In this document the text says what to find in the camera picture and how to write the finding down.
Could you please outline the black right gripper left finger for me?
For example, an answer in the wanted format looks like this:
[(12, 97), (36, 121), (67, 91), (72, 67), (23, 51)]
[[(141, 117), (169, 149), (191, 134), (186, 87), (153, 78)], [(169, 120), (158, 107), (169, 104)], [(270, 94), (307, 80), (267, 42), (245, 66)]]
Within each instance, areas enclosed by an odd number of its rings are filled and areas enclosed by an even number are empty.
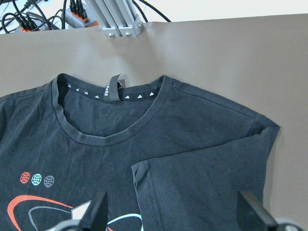
[(80, 227), (83, 231), (106, 231), (108, 223), (107, 192), (97, 192), (88, 206)]

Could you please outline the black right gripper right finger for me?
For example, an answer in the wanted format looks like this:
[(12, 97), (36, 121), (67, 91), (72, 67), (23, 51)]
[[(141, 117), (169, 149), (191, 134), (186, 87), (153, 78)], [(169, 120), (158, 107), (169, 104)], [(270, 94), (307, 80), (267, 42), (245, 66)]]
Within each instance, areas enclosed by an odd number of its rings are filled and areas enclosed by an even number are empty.
[(280, 231), (280, 225), (248, 191), (237, 194), (237, 222), (243, 231)]

